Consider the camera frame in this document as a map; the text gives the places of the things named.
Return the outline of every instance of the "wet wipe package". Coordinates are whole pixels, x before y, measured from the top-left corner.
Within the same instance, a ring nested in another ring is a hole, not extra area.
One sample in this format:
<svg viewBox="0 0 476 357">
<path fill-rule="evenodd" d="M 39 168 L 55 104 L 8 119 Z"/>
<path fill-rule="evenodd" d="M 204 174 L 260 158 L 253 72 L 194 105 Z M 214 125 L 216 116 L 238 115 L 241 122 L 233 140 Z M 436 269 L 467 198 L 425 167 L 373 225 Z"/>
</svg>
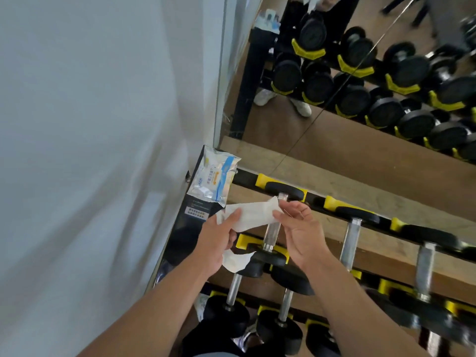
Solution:
<svg viewBox="0 0 476 357">
<path fill-rule="evenodd" d="M 205 146 L 187 194 L 205 202 L 220 203 L 224 207 L 240 160 L 233 154 Z"/>
</svg>

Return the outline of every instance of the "forearm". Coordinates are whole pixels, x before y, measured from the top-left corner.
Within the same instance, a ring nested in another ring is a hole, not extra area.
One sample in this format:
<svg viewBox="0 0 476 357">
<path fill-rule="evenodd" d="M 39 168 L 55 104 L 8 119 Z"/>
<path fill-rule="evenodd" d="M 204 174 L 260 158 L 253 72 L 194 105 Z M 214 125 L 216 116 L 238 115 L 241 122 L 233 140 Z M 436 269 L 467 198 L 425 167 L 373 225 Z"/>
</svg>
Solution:
<svg viewBox="0 0 476 357">
<path fill-rule="evenodd" d="M 209 273 L 186 258 L 78 357 L 166 357 Z"/>
<path fill-rule="evenodd" d="M 342 356 L 428 356 L 330 252 L 305 269 Z"/>
</svg>

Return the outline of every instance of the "shoe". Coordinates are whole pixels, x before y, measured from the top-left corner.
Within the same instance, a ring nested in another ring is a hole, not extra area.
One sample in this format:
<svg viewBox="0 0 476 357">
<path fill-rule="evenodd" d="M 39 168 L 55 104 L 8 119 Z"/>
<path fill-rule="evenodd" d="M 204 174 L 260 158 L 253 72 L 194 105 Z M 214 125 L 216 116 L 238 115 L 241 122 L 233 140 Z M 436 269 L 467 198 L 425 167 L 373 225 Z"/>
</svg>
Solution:
<svg viewBox="0 0 476 357">
<path fill-rule="evenodd" d="M 274 91 L 263 89 L 258 94 L 256 94 L 254 102 L 259 107 L 262 107 L 276 95 L 277 94 Z"/>
<path fill-rule="evenodd" d="M 294 107 L 296 108 L 297 112 L 301 114 L 301 116 L 308 118 L 312 114 L 311 107 L 309 104 L 306 104 L 304 101 L 295 100 L 289 98 L 289 100 L 293 103 Z"/>
</svg>

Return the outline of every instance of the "wooden floor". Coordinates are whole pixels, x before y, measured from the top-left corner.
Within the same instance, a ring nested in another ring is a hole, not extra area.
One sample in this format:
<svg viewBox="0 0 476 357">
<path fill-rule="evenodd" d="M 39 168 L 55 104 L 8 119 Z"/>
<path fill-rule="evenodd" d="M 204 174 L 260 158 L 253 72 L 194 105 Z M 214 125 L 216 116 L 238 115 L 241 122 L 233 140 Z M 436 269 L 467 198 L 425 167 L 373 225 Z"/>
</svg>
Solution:
<svg viewBox="0 0 476 357">
<path fill-rule="evenodd" d="M 367 36 L 377 41 L 403 9 L 401 5 L 388 17 L 379 14 L 390 1 L 361 0 L 349 27 L 362 26 Z M 261 8 L 282 13 L 285 3 L 286 0 L 263 0 Z M 421 3 L 416 4 L 396 22 L 378 46 L 379 57 L 398 41 L 414 42 L 420 54 L 434 49 L 428 17 L 419 29 L 410 27 L 420 7 Z M 454 12 L 460 18 L 476 13 L 476 0 L 454 0 Z M 225 106 L 224 114 L 228 117 L 234 111 L 244 60 Z M 264 107 L 253 105 L 243 141 L 224 137 L 220 147 L 240 156 L 239 165 L 243 167 L 381 215 L 447 230 L 476 244 L 476 166 L 311 108 L 312 116 L 305 119 L 283 96 Z M 228 128 L 225 120 L 223 135 L 227 135 Z M 255 194 L 233 186 L 229 202 L 258 201 L 260 197 Z M 345 223 L 317 217 L 324 224 L 331 250 L 338 255 Z M 264 234 L 263 229 L 255 232 Z M 358 268 L 412 284 L 416 253 L 414 245 L 363 231 L 355 263 Z M 228 287 L 231 278 L 231 273 L 222 268 L 210 281 Z M 445 296 L 476 304 L 476 265 L 438 254 L 432 288 Z M 282 288 L 269 276 L 260 280 L 244 278 L 240 291 L 278 303 L 283 295 Z M 293 307 L 324 314 L 315 298 L 295 296 Z M 452 355 L 468 356 L 469 352 L 456 345 Z M 303 347 L 299 356 L 310 354 Z"/>
</svg>

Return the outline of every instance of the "sticker label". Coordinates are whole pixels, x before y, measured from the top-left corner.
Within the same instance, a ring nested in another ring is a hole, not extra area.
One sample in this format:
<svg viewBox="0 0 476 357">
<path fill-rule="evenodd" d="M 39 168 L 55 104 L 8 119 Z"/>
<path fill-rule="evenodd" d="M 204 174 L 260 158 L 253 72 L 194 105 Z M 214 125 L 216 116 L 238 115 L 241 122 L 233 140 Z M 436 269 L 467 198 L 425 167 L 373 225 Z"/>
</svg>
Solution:
<svg viewBox="0 0 476 357">
<path fill-rule="evenodd" d="M 209 216 L 208 213 L 205 213 L 205 212 L 202 212 L 201 210 L 190 208 L 190 207 L 185 208 L 185 214 L 189 216 L 194 216 L 195 218 L 203 219 L 203 220 L 207 220 Z"/>
</svg>

